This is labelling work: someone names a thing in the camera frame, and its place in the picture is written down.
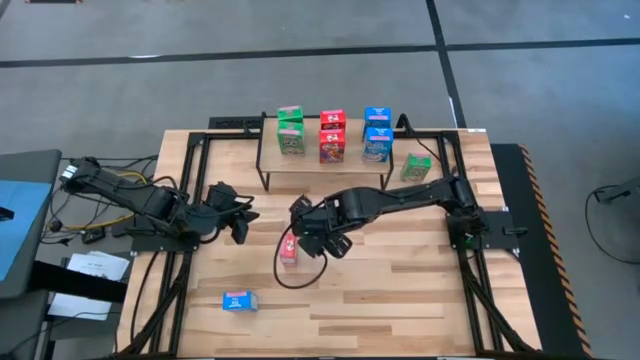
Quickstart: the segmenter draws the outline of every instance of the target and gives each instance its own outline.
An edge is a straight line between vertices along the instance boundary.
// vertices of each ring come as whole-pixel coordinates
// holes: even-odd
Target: yellow cable
[[[125,177],[125,176],[137,176],[138,178],[140,178],[140,180],[142,180],[142,183],[146,184],[147,183],[147,178],[144,177],[144,175],[142,175],[139,172],[125,172],[125,173],[120,173],[120,174],[116,174],[118,176],[121,177]],[[105,227],[105,226],[111,226],[113,224],[117,224],[119,222],[122,222],[124,220],[130,219],[133,217],[133,213],[129,214],[129,215],[125,215],[125,216],[120,216],[117,219],[111,220],[111,221],[106,221],[100,224],[92,224],[92,225],[87,225],[87,226],[83,226],[83,225],[73,225],[73,226],[63,226],[63,229],[65,230],[91,230],[91,229],[97,229],[97,228],[101,228],[101,227]]]

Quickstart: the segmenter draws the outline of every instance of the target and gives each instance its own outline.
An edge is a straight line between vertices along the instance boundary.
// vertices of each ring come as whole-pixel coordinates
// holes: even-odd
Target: red cereal box
[[[345,129],[347,116],[344,110],[325,110],[320,113],[320,128],[322,130]]]
[[[292,233],[287,233],[280,247],[280,261],[284,266],[296,266],[296,237]]]
[[[321,164],[344,161],[344,129],[320,130],[319,143]]]

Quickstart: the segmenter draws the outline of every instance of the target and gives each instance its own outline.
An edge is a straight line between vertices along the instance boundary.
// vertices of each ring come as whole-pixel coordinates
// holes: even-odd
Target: black mat
[[[518,239],[520,264],[542,348],[592,356],[529,154],[516,144],[491,145],[491,150],[513,224],[529,230]]]

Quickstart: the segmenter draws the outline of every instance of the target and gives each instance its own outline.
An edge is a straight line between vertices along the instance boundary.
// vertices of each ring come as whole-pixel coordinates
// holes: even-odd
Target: white paper
[[[129,260],[117,256],[92,251],[87,255],[73,254],[67,269],[78,271],[87,275],[103,277],[109,280],[119,281],[129,266]],[[78,318],[106,320],[111,303],[106,301],[91,300],[88,298],[56,294],[49,307],[49,315],[73,317],[82,312],[97,313],[103,315],[82,314]]]

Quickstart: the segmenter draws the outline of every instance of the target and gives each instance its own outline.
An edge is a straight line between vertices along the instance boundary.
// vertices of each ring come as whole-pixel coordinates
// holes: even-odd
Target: orange striped edge
[[[527,172],[529,173],[531,188],[533,189],[534,196],[536,197],[536,202],[538,203],[538,210],[540,210],[540,217],[542,218],[542,222],[544,223],[544,229],[545,229],[545,232],[547,233],[547,240],[549,240],[549,247],[551,248],[551,252],[553,253],[553,259],[558,269],[560,282],[562,283],[562,286],[565,289],[564,293],[569,303],[569,309],[573,313],[573,323],[576,326],[576,332],[578,333],[578,337],[580,338],[580,341],[582,343],[582,350],[587,356],[593,357],[593,352],[591,351],[591,345],[589,345],[589,338],[587,338],[587,334],[584,330],[584,324],[582,323],[582,318],[580,317],[580,311],[578,310],[576,299],[573,296],[573,290],[571,290],[569,275],[565,270],[564,261],[562,261],[562,256],[560,255],[560,247],[558,246],[558,240],[556,240],[556,237],[553,233],[553,227],[551,226],[551,219],[549,219],[547,206],[544,203],[544,198],[542,197],[542,191],[540,190],[540,186],[538,185],[538,178],[536,178],[535,171],[533,170],[533,163],[531,162],[531,156],[529,155],[529,151],[524,145],[520,145],[520,149],[522,150],[524,163],[527,167]]]

